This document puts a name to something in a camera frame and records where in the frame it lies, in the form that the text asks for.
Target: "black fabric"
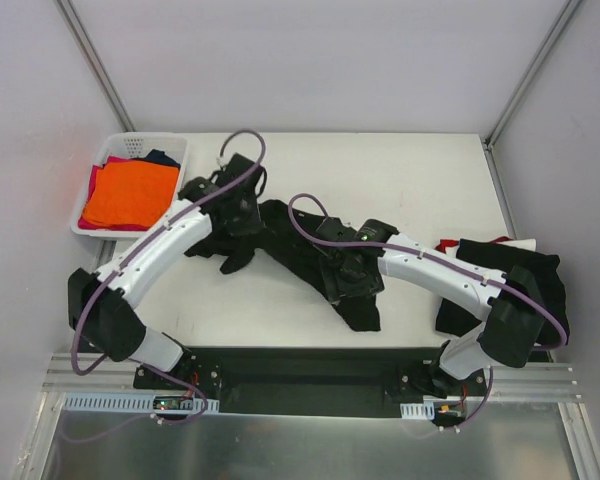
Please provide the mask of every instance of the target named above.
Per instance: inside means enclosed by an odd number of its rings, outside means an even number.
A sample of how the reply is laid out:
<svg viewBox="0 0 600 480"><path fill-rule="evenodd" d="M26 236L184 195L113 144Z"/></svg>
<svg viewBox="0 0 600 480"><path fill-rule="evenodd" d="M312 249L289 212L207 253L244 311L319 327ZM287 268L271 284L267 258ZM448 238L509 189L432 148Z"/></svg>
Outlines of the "black fabric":
<svg viewBox="0 0 600 480"><path fill-rule="evenodd" d="M560 322L569 336L569 321L566 313L566 292L556 269L560 264L557 255L544 255L498 243L480 243L460 240L457 258L486 268L497 268L510 272L515 265L529 270L540 289L546 309ZM436 318L436 330L453 335L464 335L479 325L479 321L469 312L449 300L443 300ZM556 329L545 322L538 343L553 345L560 336Z"/></svg>
<svg viewBox="0 0 600 480"><path fill-rule="evenodd" d="M298 223L311 234L315 234L324 218L299 210L294 212ZM260 205L260 216L265 224L260 233L241 238L233 238L223 232L213 233L190 248L185 255L205 258L215 254L227 256L220 271L229 274L247 266L253 258L254 250L260 248L326 298L319 266L321 254L293 227L287 213L287 204L280 200L268 200ZM352 330L380 330L380 314L376 308L375 296L347 298L332 306Z"/></svg>
<svg viewBox="0 0 600 480"><path fill-rule="evenodd" d="M164 165L165 167L176 167L180 169L180 164L173 158L169 157L162 150L151 150L144 158L133 158L132 160L142 160L143 162L155 163Z"/></svg>

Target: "robotic arm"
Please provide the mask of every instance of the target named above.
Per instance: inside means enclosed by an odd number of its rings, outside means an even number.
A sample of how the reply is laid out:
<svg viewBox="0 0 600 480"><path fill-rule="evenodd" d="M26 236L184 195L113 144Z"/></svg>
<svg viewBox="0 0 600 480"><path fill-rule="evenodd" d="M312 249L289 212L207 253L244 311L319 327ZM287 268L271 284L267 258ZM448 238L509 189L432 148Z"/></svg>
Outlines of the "robotic arm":
<svg viewBox="0 0 600 480"><path fill-rule="evenodd" d="M194 367L191 355L185 355L186 348L145 326L134 309L155 280L192 245L219 231L239 237L262 228L255 187L266 173L259 165L239 187L192 208L196 201L253 168L254 162L234 155L215 183L202 177L187 183L164 217L122 255L94 274L76 270L68 285L71 327L78 331L82 320L82 337L114 361L133 359L173 377L189 378ZM356 231L325 217L317 231L319 238L307 238L324 254L321 269L330 302L376 294L384 288L384 275L445 297L483 322L463 337L446 342L426 372L410 376L416 388L444 397L476 370L526 364L544 319L489 279L506 278L510 288L541 303L529 272L516 268L505 274L448 257L421 247L377 220L368 220ZM97 290L101 294L94 301Z"/></svg>

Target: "white basket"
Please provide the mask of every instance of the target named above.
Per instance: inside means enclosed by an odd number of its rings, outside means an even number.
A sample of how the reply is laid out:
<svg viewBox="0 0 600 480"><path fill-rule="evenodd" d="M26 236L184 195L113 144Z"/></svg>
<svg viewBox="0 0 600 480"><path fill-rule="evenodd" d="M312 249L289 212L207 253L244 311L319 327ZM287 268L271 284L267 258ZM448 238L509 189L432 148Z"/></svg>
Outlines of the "white basket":
<svg viewBox="0 0 600 480"><path fill-rule="evenodd" d="M106 163L110 156L121 158L138 158L144 157L151 150L162 150L169 157L173 158L180 164L180 174L178 182L173 192L174 198L182 186L187 161L189 159L189 141L182 135L173 133L118 133L107 138L106 142L98 152L98 155L93 160L93 165L102 166ZM114 230L84 230L78 227L78 220L82 216L82 210L87 203L87 194L89 192L89 177L91 169L85 181L76 206L71 216L71 230L78 235L88 235L90 237L102 238L105 240L122 240L128 238L139 238L145 232L117 232Z"/></svg>

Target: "orange cloth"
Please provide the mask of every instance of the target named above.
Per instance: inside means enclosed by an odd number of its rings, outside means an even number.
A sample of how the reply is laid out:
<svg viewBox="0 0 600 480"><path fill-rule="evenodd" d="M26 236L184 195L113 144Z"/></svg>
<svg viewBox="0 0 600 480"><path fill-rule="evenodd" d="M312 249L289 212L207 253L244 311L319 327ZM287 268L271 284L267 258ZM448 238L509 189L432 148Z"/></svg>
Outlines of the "orange cloth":
<svg viewBox="0 0 600 480"><path fill-rule="evenodd" d="M89 223L102 227L151 227L173 200L177 168L149 162L108 163L96 173L96 188L82 212Z"/></svg>

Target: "white wall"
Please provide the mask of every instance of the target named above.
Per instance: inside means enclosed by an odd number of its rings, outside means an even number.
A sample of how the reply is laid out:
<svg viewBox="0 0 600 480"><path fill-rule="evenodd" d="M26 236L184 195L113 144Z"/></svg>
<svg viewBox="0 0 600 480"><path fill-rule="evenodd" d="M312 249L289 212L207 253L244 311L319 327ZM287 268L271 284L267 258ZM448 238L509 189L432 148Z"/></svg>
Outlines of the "white wall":
<svg viewBox="0 0 600 480"><path fill-rule="evenodd" d="M585 2L496 145L522 236L562 257L573 361L600 441L600 0Z"/></svg>
<svg viewBox="0 0 600 480"><path fill-rule="evenodd" d="M118 129L54 2L0 1L0 479L67 338L67 277L96 248L69 231L76 189Z"/></svg>
<svg viewBox="0 0 600 480"><path fill-rule="evenodd" d="M486 135L565 0L74 0L140 130Z"/></svg>

